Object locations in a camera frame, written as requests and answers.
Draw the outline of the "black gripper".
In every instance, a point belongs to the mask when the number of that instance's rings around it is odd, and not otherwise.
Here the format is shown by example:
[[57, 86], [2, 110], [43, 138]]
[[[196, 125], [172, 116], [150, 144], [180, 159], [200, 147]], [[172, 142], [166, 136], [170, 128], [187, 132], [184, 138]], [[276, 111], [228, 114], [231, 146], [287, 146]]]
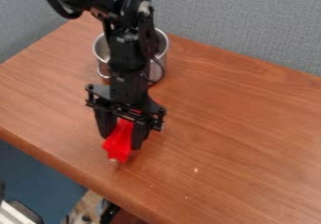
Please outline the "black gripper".
[[110, 84], [89, 84], [88, 105], [94, 109], [100, 134], [108, 138], [117, 126], [117, 118], [134, 122], [132, 149], [140, 150], [152, 129], [164, 128], [168, 111], [150, 97], [149, 81], [141, 73], [113, 73]]

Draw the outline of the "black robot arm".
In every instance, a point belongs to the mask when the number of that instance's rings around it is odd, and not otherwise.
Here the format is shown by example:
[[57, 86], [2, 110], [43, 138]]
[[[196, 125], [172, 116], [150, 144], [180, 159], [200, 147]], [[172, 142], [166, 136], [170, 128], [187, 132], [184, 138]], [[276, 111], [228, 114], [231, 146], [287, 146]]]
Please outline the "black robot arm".
[[130, 148], [138, 150], [150, 132], [164, 127], [166, 109], [149, 94], [152, 63], [157, 61], [160, 37], [154, 28], [152, 0], [47, 0], [66, 19], [89, 12], [104, 24], [110, 48], [110, 83], [90, 84], [88, 105], [93, 107], [101, 136], [109, 138], [117, 120], [133, 122]]

